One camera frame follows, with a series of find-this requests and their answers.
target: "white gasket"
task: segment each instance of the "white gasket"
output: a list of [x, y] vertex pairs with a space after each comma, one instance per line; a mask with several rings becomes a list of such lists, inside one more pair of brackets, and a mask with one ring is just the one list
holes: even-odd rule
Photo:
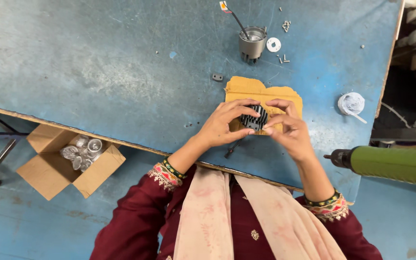
[[279, 51], [279, 50], [280, 50], [280, 47], [281, 47], [282, 45], [280, 44], [279, 39], [277, 39], [277, 38], [275, 38], [275, 37], [272, 37], [272, 38], [270, 38], [269, 40], [267, 40], [267, 42], [266, 42], [266, 46], [267, 46], [267, 49], [268, 49], [270, 52], [277, 52], [277, 51]]

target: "black finned heat sink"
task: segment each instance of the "black finned heat sink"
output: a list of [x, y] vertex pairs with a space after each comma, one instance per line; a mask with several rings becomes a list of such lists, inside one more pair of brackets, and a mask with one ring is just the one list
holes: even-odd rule
[[247, 106], [252, 108], [254, 111], [261, 114], [260, 117], [252, 117], [250, 115], [241, 115], [240, 122], [242, 122], [243, 126], [246, 128], [254, 129], [255, 131], [259, 131], [263, 128], [264, 124], [267, 122], [267, 112], [266, 110], [260, 105], [249, 105]]

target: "pink stained scarf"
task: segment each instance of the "pink stained scarf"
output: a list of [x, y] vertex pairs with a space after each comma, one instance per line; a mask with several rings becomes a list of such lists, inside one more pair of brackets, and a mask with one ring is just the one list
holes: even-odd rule
[[[346, 259], [332, 235], [283, 188], [235, 175], [276, 259]], [[229, 174], [197, 167], [182, 204], [174, 260], [234, 259]]]

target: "blue workbench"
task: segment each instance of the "blue workbench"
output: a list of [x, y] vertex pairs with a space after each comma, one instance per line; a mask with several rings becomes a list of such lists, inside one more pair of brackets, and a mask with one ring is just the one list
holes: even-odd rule
[[[297, 91], [320, 158], [367, 145], [401, 0], [228, 4], [245, 26], [267, 26], [280, 51], [265, 50], [255, 66], [240, 60], [239, 26], [217, 1], [0, 0], [0, 109], [172, 153], [224, 100], [235, 75]], [[212, 73], [226, 80], [212, 81]], [[368, 124], [338, 111], [350, 91], [366, 99], [360, 116]], [[249, 136], [229, 159], [227, 148], [201, 160], [301, 187], [296, 166], [268, 136]], [[355, 201], [360, 177], [321, 162]]]

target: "cardboard box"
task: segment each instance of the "cardboard box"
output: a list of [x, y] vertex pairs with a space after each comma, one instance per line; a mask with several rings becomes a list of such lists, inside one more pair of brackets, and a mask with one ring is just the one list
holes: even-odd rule
[[17, 173], [44, 198], [51, 200], [69, 184], [73, 184], [88, 198], [118, 169], [126, 158], [117, 149], [119, 145], [102, 140], [104, 153], [82, 173], [73, 170], [70, 160], [63, 158], [60, 149], [78, 134], [72, 131], [40, 124], [27, 136], [27, 141], [38, 155], [17, 169]]

